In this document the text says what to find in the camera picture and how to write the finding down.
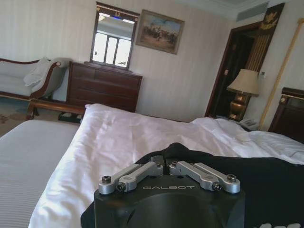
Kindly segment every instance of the light switch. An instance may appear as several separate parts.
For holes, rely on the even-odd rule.
[[[262,77],[262,78],[266,78],[266,73],[265,73],[265,72],[261,72],[261,73],[259,74],[259,76]]]

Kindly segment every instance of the drawer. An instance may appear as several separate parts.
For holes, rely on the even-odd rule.
[[[94,92],[100,92],[106,95],[123,96],[128,98],[136,98],[137,89],[127,88],[120,85],[113,85],[111,83],[95,81],[90,79],[72,78],[71,90],[85,89]]]
[[[91,78],[94,79],[95,69],[83,67],[81,65],[72,65],[72,78]]]
[[[138,89],[139,79],[111,71],[96,70],[94,79],[99,82],[108,82],[127,88]]]
[[[134,100],[127,97],[119,97],[113,95],[107,95],[95,91],[90,91],[86,89],[71,89],[70,97],[79,99],[79,100],[87,100],[92,103],[100,103],[104,105],[115,105],[115,106],[133,106]]]
[[[69,104],[76,105],[76,106],[85,106],[86,104],[94,104],[96,102],[88,101],[88,100],[80,100],[75,98],[69,98]],[[126,107],[124,105],[114,105],[114,104],[104,104],[106,106],[112,107],[112,108],[119,108],[121,110],[125,110],[128,112],[135,112],[135,107]]]

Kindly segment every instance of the patterned rug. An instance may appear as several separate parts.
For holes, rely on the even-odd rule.
[[[0,97],[0,137],[25,121],[28,102]],[[58,121],[60,112],[39,109],[37,120]]]

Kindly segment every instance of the screw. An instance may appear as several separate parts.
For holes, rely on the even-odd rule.
[[[116,189],[117,189],[117,191],[119,191],[119,192],[125,191],[125,189],[126,189],[125,183],[121,183],[121,182],[118,183]]]
[[[177,164],[177,161],[173,161],[173,162],[171,163],[171,165],[172,165],[173,167],[176,167],[176,164]]]
[[[101,178],[101,181],[102,181],[103,184],[111,183],[111,176],[103,176]]]
[[[219,190],[221,190],[222,189],[222,186],[218,183],[218,182],[214,182],[213,184],[212,184],[212,190],[214,190],[214,191],[219,191]]]
[[[236,177],[236,175],[228,174],[227,175],[227,180],[230,181],[230,182],[236,182],[237,181],[237,177]]]

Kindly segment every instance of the door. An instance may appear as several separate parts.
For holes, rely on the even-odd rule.
[[[230,103],[234,100],[235,93],[228,91],[226,88],[238,76],[240,69],[245,68],[255,41],[256,31],[257,29],[246,32],[241,31],[232,35],[224,67],[215,88],[215,95],[209,115],[213,117],[228,117]]]

